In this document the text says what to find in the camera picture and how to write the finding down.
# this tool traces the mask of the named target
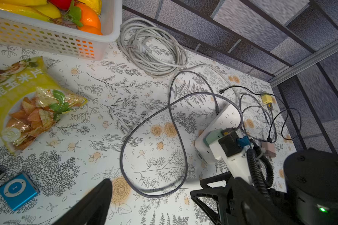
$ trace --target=mp3 player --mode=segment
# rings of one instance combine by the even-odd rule
[[[13,211],[33,199],[38,193],[39,189],[25,173],[19,174],[0,187],[0,194]]]

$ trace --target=yellow snack bag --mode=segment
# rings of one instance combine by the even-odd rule
[[[60,87],[46,71],[42,56],[0,69],[0,136],[13,154],[49,130],[59,115],[87,99]]]

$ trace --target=white plastic basket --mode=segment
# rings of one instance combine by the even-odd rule
[[[96,35],[0,10],[0,43],[99,61],[119,37],[122,0],[103,0],[100,21]]]

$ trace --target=floral tablecloth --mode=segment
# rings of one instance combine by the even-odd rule
[[[158,55],[170,55],[155,43],[149,43],[149,46]],[[83,108],[63,116],[18,156],[11,155],[0,140],[0,169],[6,172],[0,185],[25,171],[40,189],[40,195],[16,212],[0,196],[0,224],[52,224],[104,178],[111,179],[113,183],[112,204],[106,224],[211,224],[190,199],[190,191],[200,189],[200,179],[228,171],[223,161],[215,165],[203,163],[194,150],[194,140],[215,117],[213,97],[192,97],[173,108],[188,157],[187,182],[171,196],[144,198],[123,179],[119,169],[120,150],[125,136],[137,124],[167,105],[173,76],[153,79],[146,75],[120,52],[115,42],[108,45],[106,53],[102,61],[96,62],[0,44],[0,67],[42,55],[49,73],[63,87],[89,100]],[[198,64],[211,65],[233,84],[254,92],[272,93],[267,82],[193,52],[187,53],[188,68]],[[209,68],[194,71],[200,73],[216,93],[227,86]],[[187,73],[175,81],[172,99],[208,90],[203,80]],[[223,95],[238,102],[232,90]],[[220,109],[227,105],[221,99],[218,103]],[[255,104],[250,97],[244,97],[243,108]],[[279,112],[277,104],[274,104],[273,111],[274,115]],[[269,126],[265,124],[262,111],[249,109],[244,119],[252,136],[266,137]],[[276,125],[282,124],[280,116]],[[292,142],[281,137],[278,137],[275,147],[276,157],[270,159],[274,168],[274,188],[285,191],[283,162],[295,148]],[[182,176],[183,157],[177,133],[168,111],[165,111],[139,128],[130,139],[125,149],[124,167],[136,186],[152,189],[170,184],[167,188],[170,190],[177,185],[176,179]],[[213,201],[203,201],[215,208]]]

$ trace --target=white power strip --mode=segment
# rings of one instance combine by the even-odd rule
[[[217,117],[209,124],[209,126],[201,133],[195,140],[194,146],[199,152],[198,157],[204,160],[207,164],[214,164],[220,159],[216,159],[209,147],[207,147],[203,139],[209,132],[216,129],[226,129],[230,127],[237,127],[240,123],[240,115],[236,108],[231,104],[226,106]]]

